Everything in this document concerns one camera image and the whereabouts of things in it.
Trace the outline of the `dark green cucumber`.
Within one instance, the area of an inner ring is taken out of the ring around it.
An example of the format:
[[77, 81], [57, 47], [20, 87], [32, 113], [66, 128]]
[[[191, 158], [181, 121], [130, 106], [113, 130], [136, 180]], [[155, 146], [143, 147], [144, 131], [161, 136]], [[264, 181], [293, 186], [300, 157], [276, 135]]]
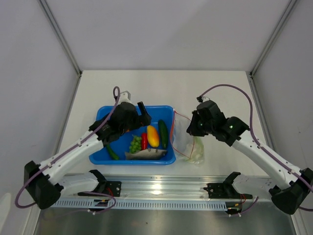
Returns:
[[162, 119], [158, 121], [158, 131], [159, 131], [161, 147], [163, 149], [167, 149], [168, 142], [169, 142], [169, 133], [168, 133], [168, 128], [166, 126], [166, 123]]

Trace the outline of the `yellow orange mango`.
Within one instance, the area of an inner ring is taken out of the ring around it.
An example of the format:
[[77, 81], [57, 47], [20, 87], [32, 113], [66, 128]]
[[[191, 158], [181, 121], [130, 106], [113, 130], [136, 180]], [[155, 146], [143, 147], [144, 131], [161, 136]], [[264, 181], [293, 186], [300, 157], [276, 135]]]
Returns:
[[155, 127], [147, 126], [147, 140], [151, 147], [157, 148], [160, 144], [159, 134]]

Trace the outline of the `white cauliflower with leaves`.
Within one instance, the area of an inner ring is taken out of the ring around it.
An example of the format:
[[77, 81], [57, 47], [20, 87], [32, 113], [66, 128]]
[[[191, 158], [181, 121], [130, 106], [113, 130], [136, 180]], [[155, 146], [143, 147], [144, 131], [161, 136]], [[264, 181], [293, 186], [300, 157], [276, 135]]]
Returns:
[[186, 145], [187, 161], [193, 164], [201, 164], [204, 161], [204, 145], [200, 137]]

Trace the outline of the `clear zip top bag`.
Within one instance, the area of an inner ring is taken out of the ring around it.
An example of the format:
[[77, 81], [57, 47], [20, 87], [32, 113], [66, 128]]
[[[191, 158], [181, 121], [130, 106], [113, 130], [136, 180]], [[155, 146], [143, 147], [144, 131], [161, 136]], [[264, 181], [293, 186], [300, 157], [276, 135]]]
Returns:
[[194, 136], [186, 132], [190, 122], [190, 118], [174, 110], [174, 118], [170, 131], [170, 144], [176, 158], [187, 163], [190, 162], [187, 161], [186, 145], [194, 139]]

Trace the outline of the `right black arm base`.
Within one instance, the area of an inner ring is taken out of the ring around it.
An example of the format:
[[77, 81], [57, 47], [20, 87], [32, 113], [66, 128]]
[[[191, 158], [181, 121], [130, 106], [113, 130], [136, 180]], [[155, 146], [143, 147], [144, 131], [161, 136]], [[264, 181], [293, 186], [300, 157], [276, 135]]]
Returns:
[[232, 185], [208, 183], [204, 188], [210, 199], [252, 199], [250, 194], [239, 194]]

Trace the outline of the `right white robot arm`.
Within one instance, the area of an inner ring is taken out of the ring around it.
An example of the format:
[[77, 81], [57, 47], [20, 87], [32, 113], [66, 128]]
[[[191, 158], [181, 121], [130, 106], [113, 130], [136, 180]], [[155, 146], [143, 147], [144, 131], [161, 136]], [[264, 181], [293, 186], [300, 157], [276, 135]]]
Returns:
[[254, 138], [251, 128], [241, 119], [226, 118], [212, 100], [200, 103], [192, 112], [191, 123], [186, 132], [196, 137], [214, 136], [218, 141], [246, 155], [270, 177], [265, 180], [233, 172], [224, 181], [223, 191], [228, 197], [247, 193], [269, 199], [279, 210], [292, 215], [311, 191], [311, 169], [300, 169], [285, 161]]

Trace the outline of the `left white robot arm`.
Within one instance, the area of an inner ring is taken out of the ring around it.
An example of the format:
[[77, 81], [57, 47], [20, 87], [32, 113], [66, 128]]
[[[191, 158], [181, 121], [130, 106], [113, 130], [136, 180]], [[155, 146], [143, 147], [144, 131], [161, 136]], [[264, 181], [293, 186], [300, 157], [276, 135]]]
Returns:
[[151, 124], [143, 102], [114, 105], [111, 112], [95, 121], [88, 131], [65, 152], [36, 164], [24, 167], [24, 185], [35, 205], [44, 210], [55, 204], [62, 195], [81, 194], [100, 196], [108, 192], [107, 180], [98, 170], [84, 175], [65, 175], [84, 158], [118, 140], [128, 131]]

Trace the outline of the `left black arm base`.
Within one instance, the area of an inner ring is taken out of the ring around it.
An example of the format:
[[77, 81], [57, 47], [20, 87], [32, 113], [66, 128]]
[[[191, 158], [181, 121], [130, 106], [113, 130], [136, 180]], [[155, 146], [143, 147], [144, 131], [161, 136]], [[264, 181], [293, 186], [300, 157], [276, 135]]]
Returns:
[[119, 197], [121, 194], [121, 187], [122, 187], [121, 181], [107, 181], [105, 186], [105, 193], [113, 197]]

